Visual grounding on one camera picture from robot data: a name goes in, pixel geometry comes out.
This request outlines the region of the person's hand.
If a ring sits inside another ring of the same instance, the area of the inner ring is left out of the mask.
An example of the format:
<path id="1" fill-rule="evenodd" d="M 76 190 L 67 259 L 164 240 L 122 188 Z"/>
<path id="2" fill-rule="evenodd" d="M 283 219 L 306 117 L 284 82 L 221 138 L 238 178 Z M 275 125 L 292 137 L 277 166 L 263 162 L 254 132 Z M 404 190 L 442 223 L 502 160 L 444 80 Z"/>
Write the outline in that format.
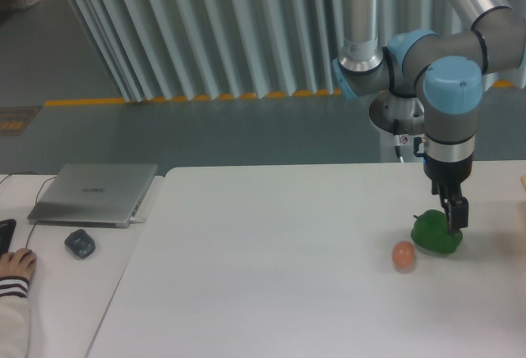
<path id="1" fill-rule="evenodd" d="M 1 255 L 1 278 L 22 279 L 30 282 L 36 270 L 36 253 L 28 248 Z"/>

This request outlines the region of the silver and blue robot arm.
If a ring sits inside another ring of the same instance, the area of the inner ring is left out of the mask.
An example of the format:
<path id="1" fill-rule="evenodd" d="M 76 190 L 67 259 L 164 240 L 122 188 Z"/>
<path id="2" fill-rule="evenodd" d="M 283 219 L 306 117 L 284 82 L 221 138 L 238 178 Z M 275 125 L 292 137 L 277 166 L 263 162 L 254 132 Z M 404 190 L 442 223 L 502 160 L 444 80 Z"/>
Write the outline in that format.
<path id="1" fill-rule="evenodd" d="M 378 0 L 342 0 L 344 43 L 333 69 L 348 97 L 386 90 L 401 102 L 404 113 L 387 108 L 370 116 L 384 131 L 401 134 L 414 109 L 422 111 L 413 152 L 423 161 L 449 232 L 456 233 L 468 226 L 461 185 L 472 170 L 482 79 L 524 66 L 525 19 L 507 0 L 450 1 L 463 33 L 414 30 L 380 46 Z"/>

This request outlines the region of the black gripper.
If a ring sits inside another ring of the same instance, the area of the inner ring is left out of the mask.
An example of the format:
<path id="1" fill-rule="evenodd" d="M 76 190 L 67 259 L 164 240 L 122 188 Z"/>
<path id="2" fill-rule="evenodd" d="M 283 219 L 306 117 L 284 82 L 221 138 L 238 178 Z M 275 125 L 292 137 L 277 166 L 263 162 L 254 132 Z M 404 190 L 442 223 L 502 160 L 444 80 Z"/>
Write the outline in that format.
<path id="1" fill-rule="evenodd" d="M 461 184 L 470 176 L 472 165 L 472 156 L 454 163 L 424 157 L 423 170 L 431 180 L 431 193 L 440 197 L 449 234 L 468 226 L 469 203 L 462 194 Z"/>

